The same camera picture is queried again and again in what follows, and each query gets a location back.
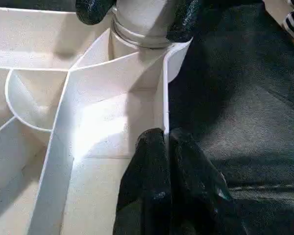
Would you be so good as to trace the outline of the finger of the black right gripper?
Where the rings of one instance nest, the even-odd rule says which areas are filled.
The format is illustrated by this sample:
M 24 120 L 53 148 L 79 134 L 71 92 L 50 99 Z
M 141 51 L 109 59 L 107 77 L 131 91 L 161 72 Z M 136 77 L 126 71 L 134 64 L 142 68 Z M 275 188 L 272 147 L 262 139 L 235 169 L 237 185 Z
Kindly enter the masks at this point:
M 169 26 L 166 39 L 173 43 L 190 41 L 202 7 L 202 0 L 178 0 L 174 20 Z
M 112 0 L 75 1 L 76 15 L 78 19 L 84 24 L 100 23 L 112 6 Z

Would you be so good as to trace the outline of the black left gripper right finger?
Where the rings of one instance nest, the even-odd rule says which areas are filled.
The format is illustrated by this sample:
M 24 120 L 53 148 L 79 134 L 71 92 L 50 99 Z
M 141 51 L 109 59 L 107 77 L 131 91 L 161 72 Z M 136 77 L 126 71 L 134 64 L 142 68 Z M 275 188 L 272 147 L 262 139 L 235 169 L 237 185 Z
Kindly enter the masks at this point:
M 245 223 L 225 178 L 183 129 L 170 133 L 174 225 L 185 235 L 243 235 Z

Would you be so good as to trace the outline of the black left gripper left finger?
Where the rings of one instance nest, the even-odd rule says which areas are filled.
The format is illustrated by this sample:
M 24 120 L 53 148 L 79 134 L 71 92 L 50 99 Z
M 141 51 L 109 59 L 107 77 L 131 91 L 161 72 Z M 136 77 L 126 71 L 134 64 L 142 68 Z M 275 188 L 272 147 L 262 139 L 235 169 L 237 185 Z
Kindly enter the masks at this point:
M 122 176 L 115 217 L 117 235 L 168 235 L 172 219 L 170 166 L 163 130 L 137 139 Z

